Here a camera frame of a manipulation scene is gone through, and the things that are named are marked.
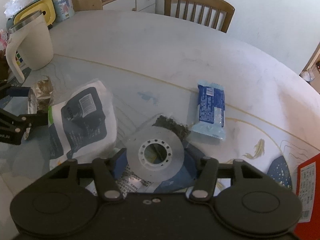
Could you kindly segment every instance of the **table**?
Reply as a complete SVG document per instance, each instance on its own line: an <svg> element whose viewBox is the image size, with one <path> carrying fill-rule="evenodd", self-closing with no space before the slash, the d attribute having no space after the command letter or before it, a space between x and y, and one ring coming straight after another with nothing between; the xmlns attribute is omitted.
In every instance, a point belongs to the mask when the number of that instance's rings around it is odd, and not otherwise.
<svg viewBox="0 0 320 240"><path fill-rule="evenodd" d="M73 88L99 78L114 94L119 146L159 113L192 123L197 81L206 79L225 87L227 103L225 142L196 133L188 138L206 155L220 162L243 158L264 172L284 156L294 190L297 165L320 152L320 95L273 57L228 34L161 15L84 11L50 35L52 62L32 71L24 86L48 75L61 101ZM14 98L5 109L26 113L26 99ZM22 146L0 145L0 231L5 236L15 233L10 200L48 171L48 148L46 127Z"/></svg>

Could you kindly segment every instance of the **paper cup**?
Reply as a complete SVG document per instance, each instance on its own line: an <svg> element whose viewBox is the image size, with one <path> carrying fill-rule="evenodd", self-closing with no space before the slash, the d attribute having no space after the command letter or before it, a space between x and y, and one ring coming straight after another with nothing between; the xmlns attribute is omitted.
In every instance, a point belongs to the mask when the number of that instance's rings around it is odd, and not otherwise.
<svg viewBox="0 0 320 240"><path fill-rule="evenodd" d="M56 22L62 22L75 15L72 0L53 0L53 6L56 11Z"/></svg>

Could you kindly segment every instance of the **chair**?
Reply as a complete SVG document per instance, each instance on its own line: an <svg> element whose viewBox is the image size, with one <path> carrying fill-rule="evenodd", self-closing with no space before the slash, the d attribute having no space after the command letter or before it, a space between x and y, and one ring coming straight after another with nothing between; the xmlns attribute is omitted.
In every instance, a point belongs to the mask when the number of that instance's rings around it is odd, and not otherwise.
<svg viewBox="0 0 320 240"><path fill-rule="evenodd" d="M103 10L102 0L72 0L75 12Z"/></svg>
<svg viewBox="0 0 320 240"><path fill-rule="evenodd" d="M199 14L199 19L198 19L198 23L201 24L202 23L202 19L203 19L203 14L204 14L204 7L208 6L209 10L208 10L208 14L206 17L206 20L204 22L205 26L209 26L210 24L210 20L211 20L211 14L212 14L212 10L216 9L216 14L214 16L214 20L212 22L212 26L211 28L216 29L217 25L218 25L218 20L219 20L219 16L220 16L220 12L226 12L226 16L223 20L222 23L222 27L221 27L221 31L226 33L232 16L235 12L235 8L227 3L224 0L183 0L186 1L186 5L184 8L184 13L183 13L183 19L186 20L187 19L187 14L188 14L188 6L189 6L189 2L193 2L193 9L192 9L192 14L191 14L191 18L190 21L194 22L195 21L195 15L196 15L196 5L197 4L201 4L201 11ZM178 4L177 4L177 10L176 10L176 18L179 18L179 14L180 14L180 3L181 0L178 0ZM171 0L164 0L164 15L166 16L171 16Z"/></svg>

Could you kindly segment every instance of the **red package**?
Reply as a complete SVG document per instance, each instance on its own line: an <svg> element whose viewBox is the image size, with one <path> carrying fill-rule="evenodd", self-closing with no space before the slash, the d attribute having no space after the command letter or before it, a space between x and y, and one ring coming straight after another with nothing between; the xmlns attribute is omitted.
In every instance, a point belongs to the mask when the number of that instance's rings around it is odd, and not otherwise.
<svg viewBox="0 0 320 240"><path fill-rule="evenodd" d="M302 202L302 215L295 234L301 240L320 239L320 154L298 166L296 194Z"/></svg>

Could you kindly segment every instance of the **mug handle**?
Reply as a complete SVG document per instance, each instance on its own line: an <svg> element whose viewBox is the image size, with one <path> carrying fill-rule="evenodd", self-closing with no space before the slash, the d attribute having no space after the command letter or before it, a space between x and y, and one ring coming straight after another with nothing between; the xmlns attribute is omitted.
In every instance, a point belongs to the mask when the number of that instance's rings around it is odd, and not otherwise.
<svg viewBox="0 0 320 240"><path fill-rule="evenodd" d="M21 84L24 82L24 74L22 73L16 62L16 52L28 33L29 30L24 29L20 30L19 32L10 34L8 45L5 50L5 57L7 58L8 65L11 68L12 73L17 78L18 82Z"/></svg>

